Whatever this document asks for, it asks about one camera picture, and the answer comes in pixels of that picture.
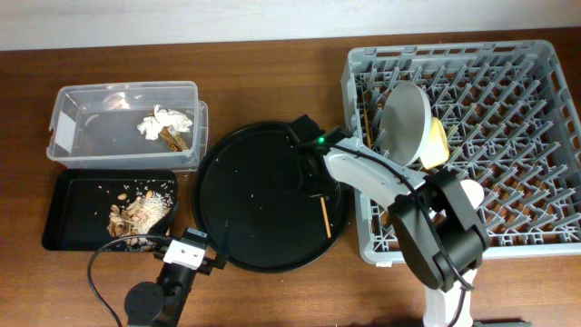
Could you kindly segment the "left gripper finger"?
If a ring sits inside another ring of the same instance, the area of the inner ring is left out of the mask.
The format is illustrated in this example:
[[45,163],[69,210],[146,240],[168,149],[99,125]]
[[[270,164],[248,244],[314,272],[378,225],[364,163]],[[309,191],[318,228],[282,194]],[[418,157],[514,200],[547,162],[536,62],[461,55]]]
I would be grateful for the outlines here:
[[216,255],[216,265],[217,266],[225,266],[229,260],[229,229],[230,229],[230,221],[227,220],[225,222],[223,233],[222,233],[222,240],[219,245],[219,250]]
[[178,212],[179,204],[175,204],[169,211],[157,221],[149,230],[150,235],[165,235],[172,227],[175,216]]

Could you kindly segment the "food scraps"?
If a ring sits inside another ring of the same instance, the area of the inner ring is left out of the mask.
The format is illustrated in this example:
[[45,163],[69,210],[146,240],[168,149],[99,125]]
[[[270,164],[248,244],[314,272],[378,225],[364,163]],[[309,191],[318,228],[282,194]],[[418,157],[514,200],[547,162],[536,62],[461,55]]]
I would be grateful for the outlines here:
[[105,242],[123,237],[121,251],[149,251],[153,243],[144,236],[176,205],[173,179],[102,180],[90,197],[90,230]]

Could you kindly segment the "gold brown snack wrapper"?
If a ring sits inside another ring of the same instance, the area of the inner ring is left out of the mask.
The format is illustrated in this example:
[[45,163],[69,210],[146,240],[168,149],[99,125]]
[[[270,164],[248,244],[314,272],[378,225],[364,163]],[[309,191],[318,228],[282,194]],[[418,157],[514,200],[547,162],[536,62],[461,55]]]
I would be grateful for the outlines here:
[[182,152],[189,149],[189,146],[182,138],[182,135],[171,125],[164,126],[159,135],[174,152]]

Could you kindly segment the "white tissue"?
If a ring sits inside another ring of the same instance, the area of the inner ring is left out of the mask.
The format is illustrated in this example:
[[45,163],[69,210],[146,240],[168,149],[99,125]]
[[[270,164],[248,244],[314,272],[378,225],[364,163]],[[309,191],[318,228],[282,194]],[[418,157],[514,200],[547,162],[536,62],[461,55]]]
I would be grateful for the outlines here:
[[157,140],[164,128],[170,132],[189,133],[193,121],[185,114],[173,109],[162,109],[159,104],[153,108],[153,115],[143,118],[137,125],[140,134],[144,134],[147,140]]

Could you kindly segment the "grey plate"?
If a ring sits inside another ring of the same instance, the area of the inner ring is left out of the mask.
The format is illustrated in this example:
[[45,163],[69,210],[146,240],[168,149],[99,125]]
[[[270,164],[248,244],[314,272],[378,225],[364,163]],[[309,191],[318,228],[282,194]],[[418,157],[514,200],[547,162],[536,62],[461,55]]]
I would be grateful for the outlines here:
[[391,162],[407,166],[415,162],[427,144],[432,113],[426,93],[404,82],[389,94],[381,113],[376,143]]

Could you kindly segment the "yellow bowl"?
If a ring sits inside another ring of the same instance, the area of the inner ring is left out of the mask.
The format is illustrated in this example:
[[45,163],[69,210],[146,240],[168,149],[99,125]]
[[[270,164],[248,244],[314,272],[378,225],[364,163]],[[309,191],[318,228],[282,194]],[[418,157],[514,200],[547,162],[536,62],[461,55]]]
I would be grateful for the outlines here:
[[449,158],[448,138],[441,121],[431,118],[427,144],[419,159],[422,166],[429,170],[444,164]]

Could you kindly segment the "pink cup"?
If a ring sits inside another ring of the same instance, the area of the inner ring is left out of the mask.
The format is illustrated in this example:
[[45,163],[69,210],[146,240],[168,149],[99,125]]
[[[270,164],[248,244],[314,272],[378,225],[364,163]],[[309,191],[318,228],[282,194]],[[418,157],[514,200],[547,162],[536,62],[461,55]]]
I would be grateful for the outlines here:
[[474,180],[464,179],[460,181],[461,187],[469,199],[472,207],[477,209],[485,198],[483,187]]

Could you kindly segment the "wooden chopstick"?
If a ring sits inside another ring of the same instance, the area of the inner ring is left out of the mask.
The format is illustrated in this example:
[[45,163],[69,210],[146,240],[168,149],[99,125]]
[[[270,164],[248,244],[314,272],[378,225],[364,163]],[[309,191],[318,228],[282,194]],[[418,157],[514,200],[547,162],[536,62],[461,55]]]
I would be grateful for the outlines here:
[[370,137],[370,129],[369,129],[369,116],[368,116],[368,110],[364,109],[363,110],[363,117],[364,117],[364,131],[365,131],[365,142],[366,145],[369,149],[372,148],[372,142],[371,142],[371,137]]
[[321,211],[322,211],[326,236],[328,239],[330,239],[332,237],[331,230],[330,230],[330,221],[329,221],[325,197],[323,197],[323,196],[320,197],[320,207],[321,207]]

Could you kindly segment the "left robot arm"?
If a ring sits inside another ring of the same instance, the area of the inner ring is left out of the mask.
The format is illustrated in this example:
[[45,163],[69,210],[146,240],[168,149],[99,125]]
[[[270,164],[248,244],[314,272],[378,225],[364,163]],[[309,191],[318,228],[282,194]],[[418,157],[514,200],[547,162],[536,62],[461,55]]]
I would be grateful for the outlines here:
[[179,238],[164,235],[154,251],[154,257],[163,262],[157,279],[136,284],[125,297],[127,324],[132,327],[177,325],[195,277],[222,270],[228,262],[229,228],[230,224],[225,223],[222,243],[212,258],[206,255],[210,242],[207,233],[188,228]]

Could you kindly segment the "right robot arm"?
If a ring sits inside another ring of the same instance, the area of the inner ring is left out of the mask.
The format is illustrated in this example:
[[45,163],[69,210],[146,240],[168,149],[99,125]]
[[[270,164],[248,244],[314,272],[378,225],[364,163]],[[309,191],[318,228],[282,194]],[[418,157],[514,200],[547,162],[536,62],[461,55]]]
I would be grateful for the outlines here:
[[423,325],[475,325],[470,293],[490,246],[477,214],[479,183],[397,165],[340,127],[324,132],[307,115],[290,124],[290,143],[284,157],[297,176],[290,192],[319,197],[344,183],[387,209],[404,261],[425,287]]

